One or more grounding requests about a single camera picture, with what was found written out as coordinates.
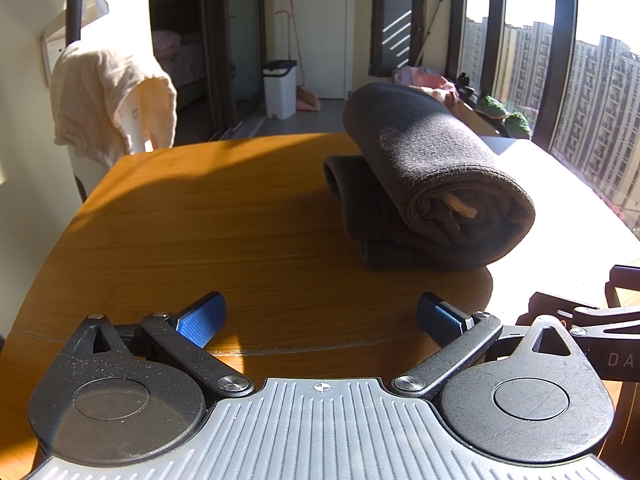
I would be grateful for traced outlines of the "green slipper near window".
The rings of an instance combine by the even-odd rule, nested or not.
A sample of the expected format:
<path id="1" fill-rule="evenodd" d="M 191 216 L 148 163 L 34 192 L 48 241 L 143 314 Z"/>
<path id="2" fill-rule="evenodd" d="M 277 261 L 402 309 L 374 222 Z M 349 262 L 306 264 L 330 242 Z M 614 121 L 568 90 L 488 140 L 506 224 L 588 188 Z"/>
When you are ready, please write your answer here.
<path id="1" fill-rule="evenodd" d="M 491 120 L 503 120 L 508 116 L 502 103 L 492 96 L 482 96 L 476 102 L 475 111 Z"/>

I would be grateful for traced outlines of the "pink bed in room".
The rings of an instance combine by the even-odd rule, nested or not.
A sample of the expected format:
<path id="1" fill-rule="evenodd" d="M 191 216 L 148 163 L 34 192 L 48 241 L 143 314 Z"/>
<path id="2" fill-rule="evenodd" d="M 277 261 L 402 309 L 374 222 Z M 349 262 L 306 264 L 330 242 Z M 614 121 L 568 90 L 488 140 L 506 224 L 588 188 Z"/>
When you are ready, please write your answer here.
<path id="1" fill-rule="evenodd" d="M 204 47 L 199 32 L 178 34 L 172 30 L 153 30 L 154 56 L 176 88 L 206 77 Z"/>

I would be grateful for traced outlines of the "pink dustpan with broom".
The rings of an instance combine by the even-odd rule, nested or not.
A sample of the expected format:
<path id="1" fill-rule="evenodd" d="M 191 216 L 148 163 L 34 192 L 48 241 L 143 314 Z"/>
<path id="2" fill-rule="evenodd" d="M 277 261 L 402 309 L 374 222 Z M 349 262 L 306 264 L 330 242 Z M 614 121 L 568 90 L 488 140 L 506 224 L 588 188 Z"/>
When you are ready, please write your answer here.
<path id="1" fill-rule="evenodd" d="M 300 52 L 299 36 L 294 13 L 294 0 L 288 0 L 288 8 L 279 9 L 274 12 L 274 14 L 286 16 L 286 27 L 288 28 L 286 48 L 288 49 L 289 60 L 293 58 L 292 46 L 295 46 L 296 63 L 299 68 L 299 84 L 296 86 L 296 110 L 298 112 L 319 113 L 321 110 L 320 99 L 306 85 L 303 55 L 302 52 Z"/>

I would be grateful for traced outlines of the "white plastic trash bin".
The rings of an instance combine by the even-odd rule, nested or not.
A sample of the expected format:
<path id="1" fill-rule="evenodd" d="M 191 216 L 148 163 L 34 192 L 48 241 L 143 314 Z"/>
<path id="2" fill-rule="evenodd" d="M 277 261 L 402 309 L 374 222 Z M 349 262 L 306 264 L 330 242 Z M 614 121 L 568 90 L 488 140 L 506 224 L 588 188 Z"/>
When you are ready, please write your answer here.
<path id="1" fill-rule="evenodd" d="M 295 60 L 273 60 L 262 66 L 268 118 L 285 120 L 295 114 L 296 67 Z"/>

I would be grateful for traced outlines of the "orange bucket with cloths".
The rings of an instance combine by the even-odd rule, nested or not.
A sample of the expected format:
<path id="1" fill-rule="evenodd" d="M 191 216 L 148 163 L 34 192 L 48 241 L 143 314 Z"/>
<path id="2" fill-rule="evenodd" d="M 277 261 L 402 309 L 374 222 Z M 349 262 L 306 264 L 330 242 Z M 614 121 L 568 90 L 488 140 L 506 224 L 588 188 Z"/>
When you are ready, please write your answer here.
<path id="1" fill-rule="evenodd" d="M 450 110 L 459 102 L 458 90 L 454 83 L 424 66 L 402 66 L 392 71 L 390 79 L 394 84 L 423 91 Z"/>

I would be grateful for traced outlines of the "dark grey knitted garment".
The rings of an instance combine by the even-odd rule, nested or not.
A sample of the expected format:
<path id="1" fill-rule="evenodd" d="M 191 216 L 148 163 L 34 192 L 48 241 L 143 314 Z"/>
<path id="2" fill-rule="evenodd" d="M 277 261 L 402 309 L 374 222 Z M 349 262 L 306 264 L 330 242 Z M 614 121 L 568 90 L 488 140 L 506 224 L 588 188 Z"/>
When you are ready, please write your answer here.
<path id="1" fill-rule="evenodd" d="M 367 84 L 347 101 L 343 124 L 360 152 L 327 157 L 323 173 L 369 268 L 480 268 L 532 228 L 521 185 L 426 92 Z"/>

